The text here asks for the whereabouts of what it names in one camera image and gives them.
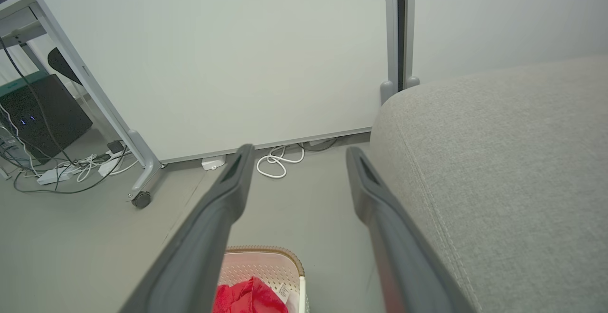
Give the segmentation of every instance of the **clothing tag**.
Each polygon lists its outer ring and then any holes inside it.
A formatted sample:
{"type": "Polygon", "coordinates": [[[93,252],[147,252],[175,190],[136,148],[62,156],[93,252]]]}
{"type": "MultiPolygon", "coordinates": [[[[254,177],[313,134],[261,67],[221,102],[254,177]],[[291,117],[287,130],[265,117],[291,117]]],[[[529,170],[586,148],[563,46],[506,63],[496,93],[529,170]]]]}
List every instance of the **clothing tag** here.
{"type": "Polygon", "coordinates": [[[278,290],[275,293],[278,296],[278,298],[281,299],[281,301],[283,302],[283,304],[285,304],[287,302],[287,298],[289,298],[289,288],[287,288],[287,286],[285,285],[285,283],[282,283],[278,287],[278,290]]]}

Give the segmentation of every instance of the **basket rim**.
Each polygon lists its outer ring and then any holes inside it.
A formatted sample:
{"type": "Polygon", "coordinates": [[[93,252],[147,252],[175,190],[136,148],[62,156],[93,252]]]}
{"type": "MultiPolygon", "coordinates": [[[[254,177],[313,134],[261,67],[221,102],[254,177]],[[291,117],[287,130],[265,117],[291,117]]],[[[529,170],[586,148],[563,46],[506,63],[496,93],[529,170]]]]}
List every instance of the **basket rim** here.
{"type": "Polygon", "coordinates": [[[289,258],[298,269],[298,275],[304,276],[304,267],[302,266],[302,262],[295,256],[295,253],[291,252],[286,248],[281,247],[272,247],[272,246],[234,246],[226,248],[225,253],[247,253],[247,252],[257,252],[257,253],[277,253],[289,258]]]}

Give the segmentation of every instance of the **gray fabric sofa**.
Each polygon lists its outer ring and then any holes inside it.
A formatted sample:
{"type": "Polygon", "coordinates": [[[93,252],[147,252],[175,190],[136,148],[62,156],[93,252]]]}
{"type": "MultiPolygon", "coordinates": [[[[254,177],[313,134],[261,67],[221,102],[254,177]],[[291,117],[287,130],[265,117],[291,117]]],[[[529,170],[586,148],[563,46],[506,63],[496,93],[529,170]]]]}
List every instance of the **gray fabric sofa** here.
{"type": "Polygon", "coordinates": [[[608,56],[409,88],[370,145],[477,311],[608,311],[608,56]]]}

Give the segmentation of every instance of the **computer tower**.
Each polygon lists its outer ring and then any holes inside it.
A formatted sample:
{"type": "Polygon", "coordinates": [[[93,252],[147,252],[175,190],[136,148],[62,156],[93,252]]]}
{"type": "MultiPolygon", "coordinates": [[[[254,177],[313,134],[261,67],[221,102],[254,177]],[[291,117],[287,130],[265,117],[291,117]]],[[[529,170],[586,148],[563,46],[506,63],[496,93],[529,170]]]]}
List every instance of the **computer tower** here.
{"type": "MultiPolygon", "coordinates": [[[[42,104],[53,136],[62,149],[93,125],[57,75],[32,82],[32,88],[42,104]]],[[[9,112],[11,121],[19,129],[19,138],[26,144],[28,152],[41,164],[49,161],[46,155],[55,157],[61,152],[49,135],[42,112],[28,86],[0,97],[0,104],[9,112]]],[[[4,112],[0,112],[0,123],[15,133],[4,112]]]]}

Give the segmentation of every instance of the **whiteboard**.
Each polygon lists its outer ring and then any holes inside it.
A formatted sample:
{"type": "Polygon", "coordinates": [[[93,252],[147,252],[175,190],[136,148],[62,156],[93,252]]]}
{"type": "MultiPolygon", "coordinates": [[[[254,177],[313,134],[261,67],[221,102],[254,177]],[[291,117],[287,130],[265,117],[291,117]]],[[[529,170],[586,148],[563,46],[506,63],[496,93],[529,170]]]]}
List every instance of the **whiteboard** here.
{"type": "Polygon", "coordinates": [[[608,0],[415,0],[421,83],[608,53],[608,0]]]}
{"type": "Polygon", "coordinates": [[[159,160],[371,127],[385,0],[44,0],[159,160]]]}

